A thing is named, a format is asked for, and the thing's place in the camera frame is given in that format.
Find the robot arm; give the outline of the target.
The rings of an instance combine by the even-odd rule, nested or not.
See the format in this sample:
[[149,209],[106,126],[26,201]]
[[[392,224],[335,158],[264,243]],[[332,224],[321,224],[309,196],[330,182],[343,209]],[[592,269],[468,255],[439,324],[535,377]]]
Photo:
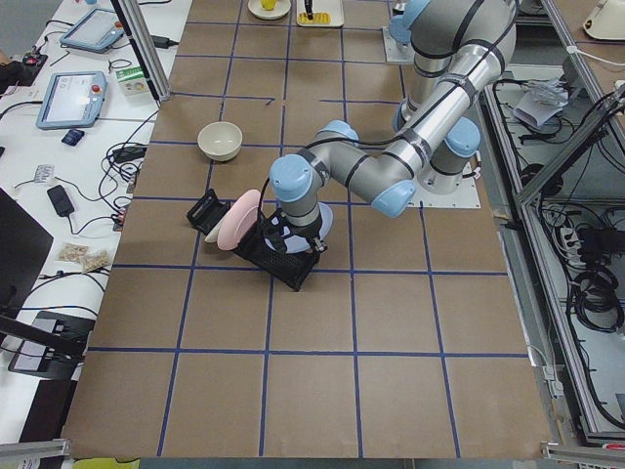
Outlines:
[[409,1],[400,24],[414,51],[415,80],[396,115],[395,135],[374,156],[354,129],[336,120],[314,140],[278,158],[269,184],[279,204],[276,223],[260,229],[270,247],[287,250],[298,236],[313,251],[321,234],[318,191],[335,180],[390,218],[398,217],[416,192],[414,178],[431,160],[478,93],[505,70],[516,45],[517,1]]
[[396,1],[389,24],[389,33],[396,43],[405,46],[410,42],[412,24],[429,4],[429,0]]

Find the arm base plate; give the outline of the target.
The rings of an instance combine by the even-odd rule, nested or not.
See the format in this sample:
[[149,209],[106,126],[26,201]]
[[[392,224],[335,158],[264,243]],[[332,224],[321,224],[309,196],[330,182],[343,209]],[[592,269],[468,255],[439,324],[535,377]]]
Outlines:
[[390,34],[390,29],[382,28],[385,57],[388,64],[411,64],[414,60],[414,50],[410,44],[403,45],[397,42]]
[[456,175],[443,175],[428,163],[415,177],[410,206],[441,209],[481,209],[477,180],[470,162]]

